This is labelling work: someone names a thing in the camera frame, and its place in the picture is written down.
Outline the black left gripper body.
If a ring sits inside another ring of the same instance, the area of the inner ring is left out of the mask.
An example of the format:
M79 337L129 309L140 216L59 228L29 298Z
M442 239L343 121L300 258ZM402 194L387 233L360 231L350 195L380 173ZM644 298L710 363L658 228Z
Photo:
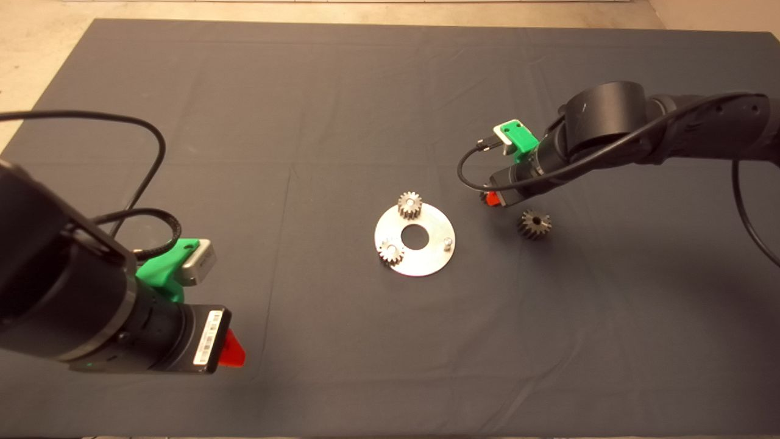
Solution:
M232 313L223 305L183 305L185 328L176 348L178 373L215 373Z

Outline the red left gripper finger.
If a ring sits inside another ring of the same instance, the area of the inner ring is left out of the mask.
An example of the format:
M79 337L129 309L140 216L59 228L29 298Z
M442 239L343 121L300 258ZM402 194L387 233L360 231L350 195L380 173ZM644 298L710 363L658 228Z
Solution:
M218 358L218 364L224 367L241 368L246 361L246 352L234 331L228 329Z

